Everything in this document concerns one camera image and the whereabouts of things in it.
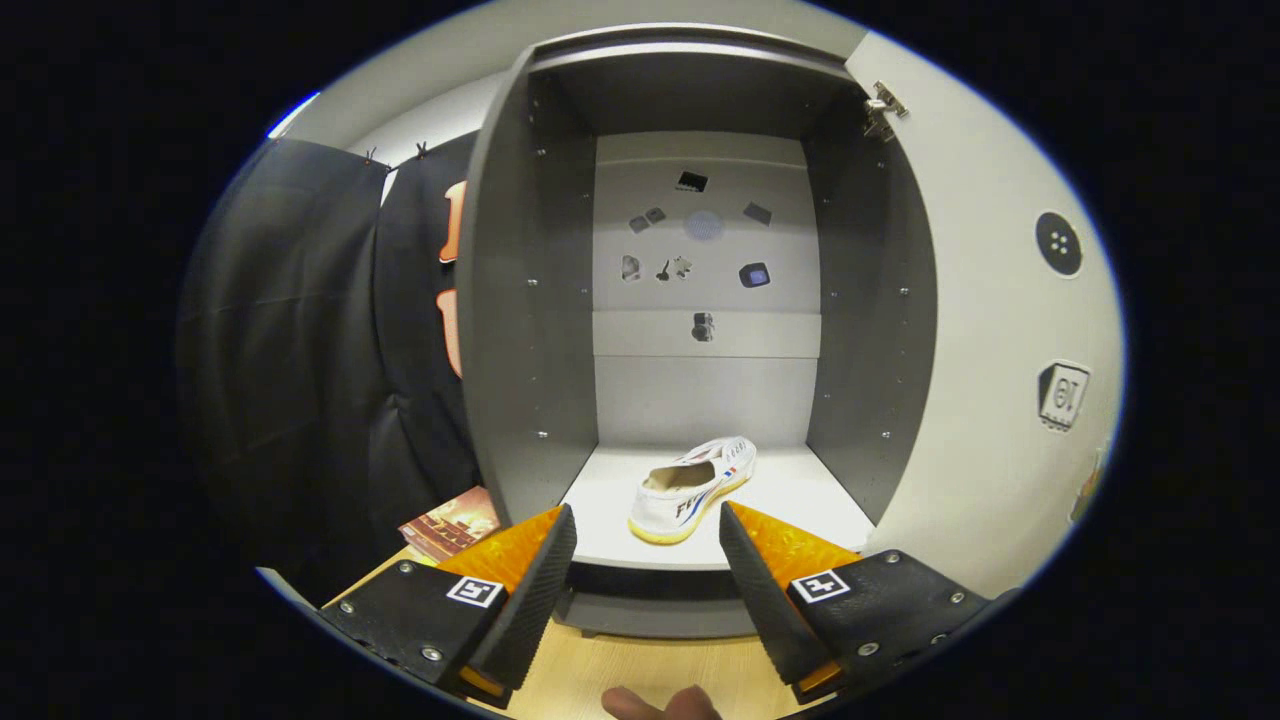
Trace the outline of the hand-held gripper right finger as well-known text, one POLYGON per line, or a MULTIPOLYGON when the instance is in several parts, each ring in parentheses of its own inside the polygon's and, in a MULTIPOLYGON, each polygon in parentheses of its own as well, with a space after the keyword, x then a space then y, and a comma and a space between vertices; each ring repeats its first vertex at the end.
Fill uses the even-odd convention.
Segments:
POLYGON ((975 630, 993 602, 902 550, 861 555, 728 501, 719 546, 799 703, 888 685, 975 630))

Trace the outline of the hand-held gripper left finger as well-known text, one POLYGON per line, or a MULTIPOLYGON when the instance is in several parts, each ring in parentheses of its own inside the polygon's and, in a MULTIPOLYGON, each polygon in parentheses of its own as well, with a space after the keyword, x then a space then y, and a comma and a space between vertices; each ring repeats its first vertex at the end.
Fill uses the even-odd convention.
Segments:
POLYGON ((573 510, 562 503, 438 565, 393 562, 317 615, 434 691, 506 708, 529 675, 576 544, 573 510))

